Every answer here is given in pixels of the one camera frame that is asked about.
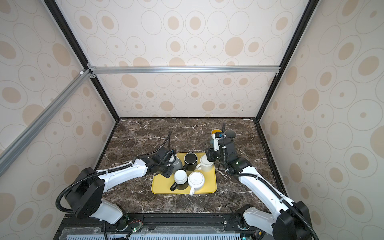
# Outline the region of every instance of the white mug handle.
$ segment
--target white mug handle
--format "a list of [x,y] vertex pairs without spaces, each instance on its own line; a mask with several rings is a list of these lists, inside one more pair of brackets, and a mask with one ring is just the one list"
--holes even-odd
[[191,187],[191,191],[189,191],[189,195],[192,196],[195,193],[195,187]]

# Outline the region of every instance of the marble tabletop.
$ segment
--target marble tabletop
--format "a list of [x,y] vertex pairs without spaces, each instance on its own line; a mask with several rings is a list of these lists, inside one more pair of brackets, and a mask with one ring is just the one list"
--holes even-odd
[[[218,118],[135,118],[121,119],[107,147],[99,169],[118,166],[135,155],[156,149],[172,129],[171,148],[177,152],[204,152],[209,146],[210,132],[226,129],[237,133],[235,145],[239,157],[248,159],[258,172],[276,187],[252,119]],[[122,183],[103,195],[121,205],[127,212],[230,212],[251,204],[268,211],[255,194],[236,177],[229,177],[215,168],[217,190],[213,194],[156,195],[151,191],[152,176],[139,177]]]

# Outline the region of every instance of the wall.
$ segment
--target wall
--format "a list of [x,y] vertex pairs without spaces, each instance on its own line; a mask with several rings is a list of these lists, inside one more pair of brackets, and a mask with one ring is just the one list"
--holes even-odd
[[1,240],[53,238],[64,217],[56,197],[95,166],[114,123],[86,80],[0,177]]
[[384,1],[324,0],[261,124],[320,239],[382,239]]
[[275,73],[100,74],[120,117],[255,117]]
[[0,154],[82,69],[37,0],[0,3]]
[[307,0],[57,0],[94,66],[279,65]]

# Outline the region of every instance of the mug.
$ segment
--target mug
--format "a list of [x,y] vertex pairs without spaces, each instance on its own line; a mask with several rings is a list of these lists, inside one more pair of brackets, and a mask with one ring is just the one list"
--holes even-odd
[[188,184],[191,187],[189,195],[193,195],[195,191],[201,189],[204,185],[205,179],[201,172],[193,172],[188,177]]
[[176,157],[176,160],[174,163],[171,164],[173,166],[173,172],[175,173],[177,170],[180,170],[183,167],[183,163],[180,161],[178,157]]
[[194,170],[196,170],[196,165],[197,165],[197,155],[194,154],[193,152],[187,153],[184,157],[184,166],[182,169],[184,171],[193,172]]
[[196,169],[203,170],[203,172],[209,172],[213,167],[214,167],[214,163],[208,161],[207,155],[203,155],[200,158],[200,163],[196,166]]
[[188,187],[188,181],[187,181],[188,177],[187,177],[187,173],[180,169],[180,170],[177,170],[175,172],[175,183],[172,184],[172,186],[170,187],[170,190],[171,191],[174,191],[176,189],[179,189],[179,190],[184,190]]

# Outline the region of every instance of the mug handle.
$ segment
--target mug handle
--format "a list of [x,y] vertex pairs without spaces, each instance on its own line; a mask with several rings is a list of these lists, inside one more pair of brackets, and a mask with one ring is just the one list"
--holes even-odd
[[191,191],[189,191],[189,195],[192,196],[195,193],[195,187],[191,187]]
[[170,187],[170,190],[174,191],[176,190],[176,188],[177,188],[177,183],[173,183],[172,186]]

